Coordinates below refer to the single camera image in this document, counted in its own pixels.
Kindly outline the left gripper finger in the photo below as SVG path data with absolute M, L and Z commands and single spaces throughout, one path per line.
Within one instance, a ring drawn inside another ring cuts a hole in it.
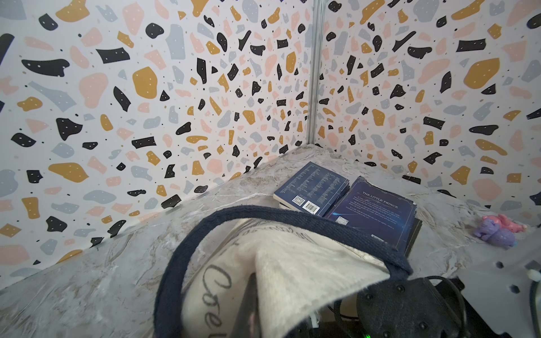
M 231 337 L 260 338 L 259 296 L 256 273 L 249 276 Z

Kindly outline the cream canvas tote bag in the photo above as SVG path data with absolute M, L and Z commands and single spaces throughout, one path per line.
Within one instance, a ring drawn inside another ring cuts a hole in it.
M 231 337 L 256 273 L 260 337 L 286 337 L 321 308 L 412 273 L 390 245 L 316 215 L 234 206 L 202 219 L 168 262 L 155 337 Z

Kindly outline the navy book with barcode back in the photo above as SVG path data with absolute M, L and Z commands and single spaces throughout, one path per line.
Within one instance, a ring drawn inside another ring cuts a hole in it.
M 308 162 L 274 192 L 273 198 L 287 209 L 324 217 L 348 190 L 346 177 Z

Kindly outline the dark blue Little Prince book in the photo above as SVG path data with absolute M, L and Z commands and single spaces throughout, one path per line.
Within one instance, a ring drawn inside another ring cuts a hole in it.
M 385 242 L 405 256 L 414 246 L 422 222 L 415 202 L 359 176 L 326 218 Z

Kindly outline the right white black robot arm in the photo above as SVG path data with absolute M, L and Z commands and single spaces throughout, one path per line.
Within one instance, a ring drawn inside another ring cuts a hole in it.
M 457 272 L 377 284 L 356 296 L 356 314 L 307 320 L 289 337 L 539 337 L 540 233 Z

